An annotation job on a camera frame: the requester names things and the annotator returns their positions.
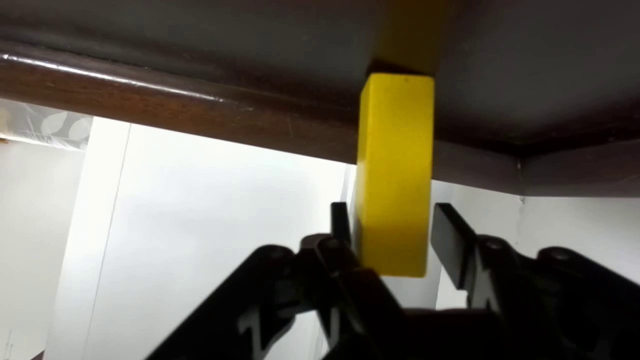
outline white surface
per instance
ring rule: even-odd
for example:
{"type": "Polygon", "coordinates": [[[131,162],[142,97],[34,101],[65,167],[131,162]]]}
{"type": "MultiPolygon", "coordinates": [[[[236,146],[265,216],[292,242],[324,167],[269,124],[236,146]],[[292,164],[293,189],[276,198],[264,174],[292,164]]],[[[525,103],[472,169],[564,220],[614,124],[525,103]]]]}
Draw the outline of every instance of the white surface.
{"type": "Polygon", "coordinates": [[[45,358],[84,358],[130,125],[94,121],[54,306],[45,358]]]}
{"type": "Polygon", "coordinates": [[[82,167],[80,152],[0,143],[0,358],[45,346],[82,167]]]}
{"type": "MultiPolygon", "coordinates": [[[[106,128],[94,125],[87,146],[91,169],[82,178],[45,360],[143,358],[255,245],[295,248],[303,233],[328,230],[332,199],[350,199],[351,166],[106,128]]],[[[434,199],[525,253],[573,243],[635,271],[637,199],[531,199],[442,181],[434,199]]],[[[404,306],[464,306],[432,253],[428,278],[385,284],[404,306]]],[[[317,333],[317,322],[302,315],[272,358],[317,358],[317,333]]]]}
{"type": "MultiPolygon", "coordinates": [[[[328,203],[343,198],[343,164],[142,125],[130,130],[119,176],[100,155],[124,146],[98,143],[98,132],[119,137],[94,128],[86,158],[102,167],[82,178],[77,211],[96,213],[73,218],[45,360],[143,358],[246,253],[326,232],[328,203]],[[109,189],[96,203],[103,178],[109,189]]],[[[295,330],[273,358],[307,358],[317,336],[302,331],[316,333],[314,322],[295,330]]]]}

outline yellow block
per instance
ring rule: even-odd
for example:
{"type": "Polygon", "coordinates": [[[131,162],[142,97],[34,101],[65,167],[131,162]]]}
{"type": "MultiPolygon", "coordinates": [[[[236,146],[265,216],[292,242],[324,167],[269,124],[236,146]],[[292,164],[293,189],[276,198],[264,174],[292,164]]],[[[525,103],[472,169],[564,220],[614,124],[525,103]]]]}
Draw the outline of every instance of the yellow block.
{"type": "Polygon", "coordinates": [[[434,148],[434,80],[371,74],[359,96],[356,226],[361,264],[423,276],[434,148]]]}

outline white wall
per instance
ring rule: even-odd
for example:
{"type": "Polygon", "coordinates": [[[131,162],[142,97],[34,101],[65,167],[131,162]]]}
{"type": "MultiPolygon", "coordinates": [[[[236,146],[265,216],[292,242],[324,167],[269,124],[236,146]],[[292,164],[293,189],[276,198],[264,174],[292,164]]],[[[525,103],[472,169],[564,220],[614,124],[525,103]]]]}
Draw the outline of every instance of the white wall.
{"type": "MultiPolygon", "coordinates": [[[[96,121],[47,360],[143,358],[259,243],[328,230],[343,164],[96,121]]],[[[300,322],[273,358],[309,358],[300,322]]]]}
{"type": "Polygon", "coordinates": [[[0,143],[0,358],[45,346],[82,154],[0,143]]]}
{"type": "MultiPolygon", "coordinates": [[[[450,202],[480,233],[496,233],[525,256],[571,248],[640,284],[640,198],[520,198],[452,185],[450,202]]],[[[464,291],[442,274],[438,308],[462,308],[464,291]]]]}
{"type": "MultiPolygon", "coordinates": [[[[350,199],[351,174],[337,162],[96,121],[45,360],[143,358],[255,245],[295,248],[328,230],[328,203],[350,199]]],[[[637,253],[637,199],[530,199],[434,181],[434,202],[525,253],[551,240],[634,269],[623,264],[637,253]]],[[[432,253],[428,271],[385,284],[404,306],[464,306],[432,253]]],[[[317,323],[302,317],[272,358],[317,358],[317,323]]]]}

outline yellow foam block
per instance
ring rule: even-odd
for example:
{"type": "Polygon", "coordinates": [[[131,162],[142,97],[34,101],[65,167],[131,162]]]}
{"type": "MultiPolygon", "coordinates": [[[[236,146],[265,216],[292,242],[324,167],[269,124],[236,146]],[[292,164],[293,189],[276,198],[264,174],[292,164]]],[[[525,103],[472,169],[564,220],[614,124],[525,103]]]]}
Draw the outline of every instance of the yellow foam block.
{"type": "Polygon", "coordinates": [[[370,74],[359,96],[356,178],[361,264],[423,276],[434,148],[434,80],[370,74]]]}

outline black mechanical arm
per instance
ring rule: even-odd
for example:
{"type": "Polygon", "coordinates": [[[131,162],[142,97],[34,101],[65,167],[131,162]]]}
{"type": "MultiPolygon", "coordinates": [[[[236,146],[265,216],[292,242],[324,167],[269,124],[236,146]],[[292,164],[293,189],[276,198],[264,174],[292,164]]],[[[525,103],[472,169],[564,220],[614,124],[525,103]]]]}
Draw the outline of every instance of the black mechanical arm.
{"type": "Polygon", "coordinates": [[[262,360],[295,314],[317,312],[326,360],[637,360],[640,288],[564,248],[518,253],[477,236],[450,203],[432,245],[464,309],[404,309],[351,252],[345,203],[297,253],[262,245],[150,360],[262,360]]]}

